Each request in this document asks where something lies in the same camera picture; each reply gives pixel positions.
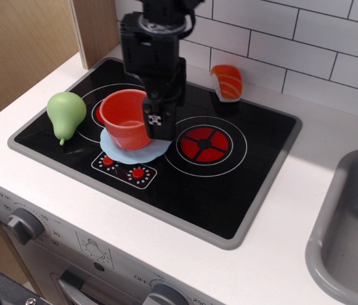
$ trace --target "toy stove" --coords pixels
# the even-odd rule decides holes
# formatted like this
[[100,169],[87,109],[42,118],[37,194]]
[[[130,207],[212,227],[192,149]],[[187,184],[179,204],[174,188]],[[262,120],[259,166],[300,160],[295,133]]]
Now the toy stove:
[[218,247],[237,247],[297,137],[299,120],[246,101],[223,104],[213,91],[188,84],[167,151],[127,165],[102,151],[98,116],[106,96],[127,88],[141,84],[121,62],[104,60],[69,89],[87,106],[71,140],[59,145],[43,110],[9,146]]

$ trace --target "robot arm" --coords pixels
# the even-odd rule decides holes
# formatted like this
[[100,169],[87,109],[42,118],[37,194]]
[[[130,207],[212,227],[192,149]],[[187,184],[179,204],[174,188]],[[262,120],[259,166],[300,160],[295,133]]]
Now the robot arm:
[[[184,103],[186,61],[179,57],[179,40],[195,25],[194,9],[204,0],[141,0],[143,12],[124,16],[121,44],[125,72],[141,80],[144,122],[152,139],[172,140],[176,107]],[[186,30],[186,15],[191,27]]]

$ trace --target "sink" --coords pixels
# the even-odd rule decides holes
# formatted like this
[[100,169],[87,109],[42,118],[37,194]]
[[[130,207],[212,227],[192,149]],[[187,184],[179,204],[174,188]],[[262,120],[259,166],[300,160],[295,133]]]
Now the sink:
[[358,305],[358,151],[338,164],[306,246],[306,264],[322,290]]

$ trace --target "toy pear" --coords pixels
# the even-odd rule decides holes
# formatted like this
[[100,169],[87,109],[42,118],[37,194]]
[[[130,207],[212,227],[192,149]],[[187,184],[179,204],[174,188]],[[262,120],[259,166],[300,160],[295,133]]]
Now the toy pear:
[[55,94],[47,103],[46,110],[60,145],[72,138],[87,113],[83,99],[73,92]]

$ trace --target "sushi toy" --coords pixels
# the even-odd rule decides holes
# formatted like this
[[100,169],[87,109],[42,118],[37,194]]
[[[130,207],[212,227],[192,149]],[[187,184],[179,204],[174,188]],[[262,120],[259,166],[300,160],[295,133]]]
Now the sushi toy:
[[211,69],[212,85],[221,102],[238,102],[242,94],[242,77],[233,65],[215,65]]

